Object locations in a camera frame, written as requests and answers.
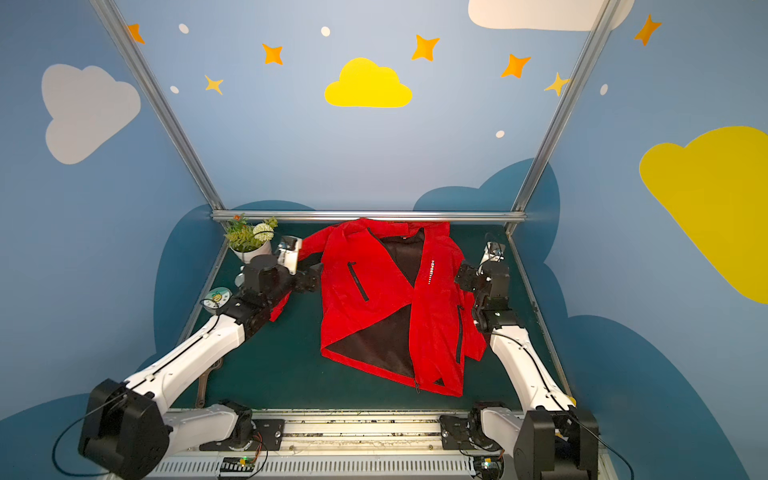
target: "jacket pocket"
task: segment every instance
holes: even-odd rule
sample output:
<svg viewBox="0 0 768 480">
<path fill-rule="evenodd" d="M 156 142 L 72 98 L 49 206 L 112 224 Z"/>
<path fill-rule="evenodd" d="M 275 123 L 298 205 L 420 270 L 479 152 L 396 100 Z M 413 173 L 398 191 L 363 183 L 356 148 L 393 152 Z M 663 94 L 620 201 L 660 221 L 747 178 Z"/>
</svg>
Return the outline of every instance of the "jacket pocket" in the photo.
<svg viewBox="0 0 768 480">
<path fill-rule="evenodd" d="M 457 305 L 458 312 L 458 342 L 456 342 L 456 363 L 462 362 L 462 343 L 464 342 L 464 319 L 462 318 L 463 306 Z"/>
<path fill-rule="evenodd" d="M 368 301 L 368 294 L 366 291 L 362 288 L 362 283 L 360 283 L 360 279 L 357 278 L 357 273 L 355 273 L 355 267 L 353 266 L 355 262 L 347 262 L 346 266 L 349 268 L 349 273 L 352 274 L 352 279 L 355 280 L 355 284 L 357 285 L 357 289 L 360 290 L 360 295 L 362 295 L 362 299 L 366 302 Z"/>
</svg>

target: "potted plant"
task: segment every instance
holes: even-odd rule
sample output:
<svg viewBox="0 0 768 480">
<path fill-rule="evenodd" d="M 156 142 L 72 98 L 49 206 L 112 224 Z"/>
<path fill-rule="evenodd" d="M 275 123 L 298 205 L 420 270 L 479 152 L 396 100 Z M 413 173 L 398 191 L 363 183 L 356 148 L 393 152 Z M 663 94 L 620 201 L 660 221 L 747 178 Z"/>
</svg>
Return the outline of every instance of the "potted plant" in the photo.
<svg viewBox="0 0 768 480">
<path fill-rule="evenodd" d="M 272 253 L 270 240 L 275 236 L 277 219 L 275 217 L 259 223 L 255 227 L 248 224 L 244 215 L 235 215 L 225 226 L 224 235 L 230 241 L 230 249 L 244 263 L 249 263 L 256 255 Z"/>
</svg>

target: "green tabletop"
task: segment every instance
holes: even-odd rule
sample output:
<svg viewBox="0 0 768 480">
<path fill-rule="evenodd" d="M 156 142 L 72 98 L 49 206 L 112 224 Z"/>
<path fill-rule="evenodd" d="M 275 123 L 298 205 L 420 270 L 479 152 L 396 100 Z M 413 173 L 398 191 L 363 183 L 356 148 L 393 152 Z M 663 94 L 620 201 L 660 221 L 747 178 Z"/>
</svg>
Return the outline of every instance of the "green tabletop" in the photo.
<svg viewBox="0 0 768 480">
<path fill-rule="evenodd" d="M 326 225 L 317 223 L 285 223 L 277 229 L 276 239 L 280 235 L 308 237 L 324 227 Z M 462 249 L 467 261 L 477 265 L 488 232 L 506 244 L 504 230 L 499 225 L 453 225 L 451 238 Z M 510 307 L 525 322 L 542 362 L 556 378 L 508 245 L 506 252 L 510 263 Z M 242 262 L 232 252 L 227 252 L 214 287 L 225 286 L 237 291 L 234 278 L 241 266 Z M 194 330 L 201 328 L 209 318 L 210 314 L 203 310 Z M 462 397 L 416 392 L 412 387 L 321 356 L 322 319 L 319 292 L 292 295 L 275 323 L 267 324 L 242 346 L 228 353 L 221 369 L 210 374 L 206 406 L 230 399 L 253 409 L 470 409 L 477 401 L 499 401 L 510 408 L 520 408 L 509 377 L 490 348 L 481 362 L 466 359 Z M 192 408 L 196 396 L 197 381 L 181 394 L 174 407 Z"/>
</svg>

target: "yellow object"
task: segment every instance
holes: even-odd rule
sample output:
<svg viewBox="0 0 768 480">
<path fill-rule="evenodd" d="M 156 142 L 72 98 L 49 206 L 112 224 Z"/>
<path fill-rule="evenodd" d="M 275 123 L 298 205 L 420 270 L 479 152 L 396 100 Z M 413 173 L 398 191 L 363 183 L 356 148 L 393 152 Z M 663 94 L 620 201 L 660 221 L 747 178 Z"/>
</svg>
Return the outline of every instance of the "yellow object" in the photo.
<svg viewBox="0 0 768 480">
<path fill-rule="evenodd" d="M 507 65 L 507 69 L 502 73 L 502 78 L 508 75 L 514 75 L 515 77 L 520 78 L 520 76 L 523 75 L 523 67 L 530 59 L 531 57 L 517 58 L 514 55 L 509 55 L 509 65 Z"/>
<path fill-rule="evenodd" d="M 223 93 L 221 93 L 221 90 L 219 90 L 219 85 L 223 80 L 213 81 L 210 78 L 208 78 L 208 75 L 205 76 L 205 79 L 208 80 L 208 86 L 205 87 L 206 90 L 215 90 L 219 92 L 219 95 L 223 95 Z"/>
<path fill-rule="evenodd" d="M 768 303 L 768 134 L 724 127 L 686 147 L 660 144 L 640 176 L 733 288 Z"/>
<path fill-rule="evenodd" d="M 648 15 L 648 20 L 645 21 L 645 25 L 643 26 L 643 29 L 640 30 L 637 35 L 635 35 L 635 40 L 642 40 L 643 46 L 648 45 L 648 40 L 650 40 L 650 36 L 654 34 L 657 28 L 661 26 L 661 23 L 656 23 L 653 20 L 650 19 L 650 15 Z"/>
<path fill-rule="evenodd" d="M 128 26 L 128 31 L 131 33 L 131 37 L 133 37 L 135 41 L 137 41 L 137 42 L 139 42 L 141 44 L 146 45 L 144 43 L 144 39 L 141 37 L 141 35 L 139 35 L 139 24 L 138 23 L 136 25 L 129 25 Z"/>
<path fill-rule="evenodd" d="M 266 52 L 266 59 L 264 60 L 264 63 L 276 63 L 278 65 L 282 65 L 283 61 L 280 59 L 280 52 L 283 51 L 283 47 L 267 47 L 265 44 L 261 44 L 262 47 L 264 47 L 264 51 Z"/>
<path fill-rule="evenodd" d="M 546 88 L 544 89 L 544 91 L 547 91 L 547 90 L 554 90 L 554 91 L 556 91 L 556 92 L 558 93 L 558 97 L 559 97 L 559 96 L 560 96 L 560 93 L 561 93 L 561 92 L 562 92 L 562 90 L 563 90 L 563 85 L 567 84 L 569 81 L 571 81 L 571 79 L 570 79 L 570 78 L 566 78 L 565 80 L 563 80 L 562 78 L 560 78 L 560 72 L 558 72 L 558 73 L 557 73 L 557 78 L 554 80 L 554 84 L 552 84 L 552 85 L 550 85 L 550 86 L 546 87 Z"/>
<path fill-rule="evenodd" d="M 439 40 L 439 38 L 425 40 L 424 38 L 421 38 L 417 35 L 416 51 L 414 52 L 411 60 L 416 60 L 417 58 L 426 58 L 427 60 L 432 61 L 432 50 L 435 49 L 435 45 L 437 45 Z"/>
<path fill-rule="evenodd" d="M 368 58 L 350 60 L 341 69 L 339 81 L 326 87 L 326 101 L 337 107 L 397 108 L 406 106 L 412 97 L 394 70 Z"/>
</svg>

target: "jacket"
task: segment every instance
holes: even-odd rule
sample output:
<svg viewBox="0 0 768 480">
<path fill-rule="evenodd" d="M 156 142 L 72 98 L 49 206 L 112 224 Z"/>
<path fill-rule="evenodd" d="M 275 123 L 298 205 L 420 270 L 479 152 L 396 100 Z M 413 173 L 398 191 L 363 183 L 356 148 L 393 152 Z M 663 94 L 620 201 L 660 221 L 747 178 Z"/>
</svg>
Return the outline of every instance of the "jacket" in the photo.
<svg viewBox="0 0 768 480">
<path fill-rule="evenodd" d="M 474 296 L 454 279 L 464 255 L 448 223 L 359 219 L 304 239 L 300 260 L 322 252 L 323 356 L 363 372 L 461 396 L 464 359 L 485 338 Z"/>
</svg>

